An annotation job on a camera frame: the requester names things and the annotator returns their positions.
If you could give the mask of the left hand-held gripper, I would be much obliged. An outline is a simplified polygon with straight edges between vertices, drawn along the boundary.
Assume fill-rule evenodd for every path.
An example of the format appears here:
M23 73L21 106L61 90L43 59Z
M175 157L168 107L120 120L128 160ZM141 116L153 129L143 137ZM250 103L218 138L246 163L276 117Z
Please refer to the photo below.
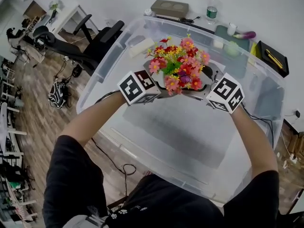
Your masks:
M164 62L161 60L151 60L145 62L143 66L145 70L130 71L117 84L128 105L146 104L156 97L170 97L167 89L161 87L157 81L151 78L151 75L161 72Z

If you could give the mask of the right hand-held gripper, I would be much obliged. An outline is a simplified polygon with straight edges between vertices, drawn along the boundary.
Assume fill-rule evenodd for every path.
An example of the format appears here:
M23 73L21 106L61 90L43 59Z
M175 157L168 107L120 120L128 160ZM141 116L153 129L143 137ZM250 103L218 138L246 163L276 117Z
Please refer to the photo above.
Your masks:
M201 80L204 85L211 85L221 73L217 65L204 66L201 72ZM232 114L245 98L241 84L228 73L217 82L211 90L206 86L200 90L183 89L184 96L199 100L209 101L215 109Z

